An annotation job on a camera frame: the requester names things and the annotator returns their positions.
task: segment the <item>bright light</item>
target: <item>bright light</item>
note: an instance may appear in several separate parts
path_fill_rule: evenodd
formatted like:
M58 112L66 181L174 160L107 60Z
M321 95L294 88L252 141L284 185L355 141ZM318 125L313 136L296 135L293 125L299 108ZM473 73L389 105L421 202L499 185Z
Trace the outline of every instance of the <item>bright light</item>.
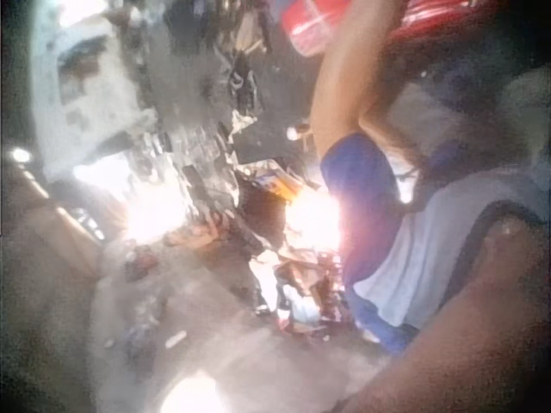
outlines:
M14 158L14 161L18 163L27 163L31 160L31 154L21 148L15 148L11 152L11 156Z
M98 15L108 8L106 0L58 0L61 8L59 13L59 25L68 28L90 17Z
M105 236L103 235L103 232L101 232L100 230L95 230L94 233L96 234L97 239L102 240L102 241L105 239Z
M165 182L147 185L128 207L128 236L138 243L149 243L173 231L185 221L186 205L178 186Z
M314 247L318 251L338 249L338 203L326 192L303 188L287 205L286 220L288 227L298 235L295 241L299 240L300 247Z
M79 181L110 192L120 202L125 200L125 194L130 191L128 178L131 173L128 161L119 154L73 169L73 175Z
M216 382L205 373L174 386L161 406L161 413L229 413L216 390Z

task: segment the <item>red object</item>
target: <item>red object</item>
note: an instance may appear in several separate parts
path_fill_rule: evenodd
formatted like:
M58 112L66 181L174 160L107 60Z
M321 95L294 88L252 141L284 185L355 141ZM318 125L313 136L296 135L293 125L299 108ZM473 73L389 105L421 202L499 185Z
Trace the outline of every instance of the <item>red object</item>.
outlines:
M298 53L322 53L351 0L296 0L283 13L282 25ZM493 15L507 0L410 0L389 41L415 39L441 29L472 24Z

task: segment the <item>fabric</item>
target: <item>fabric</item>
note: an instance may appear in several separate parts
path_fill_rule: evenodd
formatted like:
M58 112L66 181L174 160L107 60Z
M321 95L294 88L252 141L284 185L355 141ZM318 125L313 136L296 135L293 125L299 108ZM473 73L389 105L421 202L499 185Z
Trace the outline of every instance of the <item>fabric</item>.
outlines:
M360 133L334 145L321 171L339 203L343 281L349 287L369 277L393 246L402 221L396 179L385 155Z
M506 201L548 219L548 195L532 172L495 169L441 188L422 212L403 218L386 260L368 279L354 284L356 294L373 303L392 326L421 329L443 302L461 249L489 206Z

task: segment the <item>white wall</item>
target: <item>white wall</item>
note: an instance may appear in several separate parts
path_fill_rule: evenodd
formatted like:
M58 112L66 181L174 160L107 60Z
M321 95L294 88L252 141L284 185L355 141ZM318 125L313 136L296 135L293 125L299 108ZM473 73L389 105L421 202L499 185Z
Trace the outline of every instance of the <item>white wall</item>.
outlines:
M96 16L62 29L54 4L46 0L36 8L30 62L34 125L50 182L70 174L102 142L142 117L138 86L127 77L115 28ZM84 80L85 96L64 106L59 93L59 56L99 34L108 36L106 51L98 59L99 74Z

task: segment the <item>person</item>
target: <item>person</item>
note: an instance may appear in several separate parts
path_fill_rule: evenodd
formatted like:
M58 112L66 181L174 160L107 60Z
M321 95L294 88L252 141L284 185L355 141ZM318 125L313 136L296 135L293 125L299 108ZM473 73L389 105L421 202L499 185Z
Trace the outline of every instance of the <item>person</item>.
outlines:
M310 118L341 210L351 312L399 354L344 411L501 409L549 346L548 162L485 165L453 137L427 158L377 114L381 55L403 7L353 0ZM408 208L383 150L421 171Z

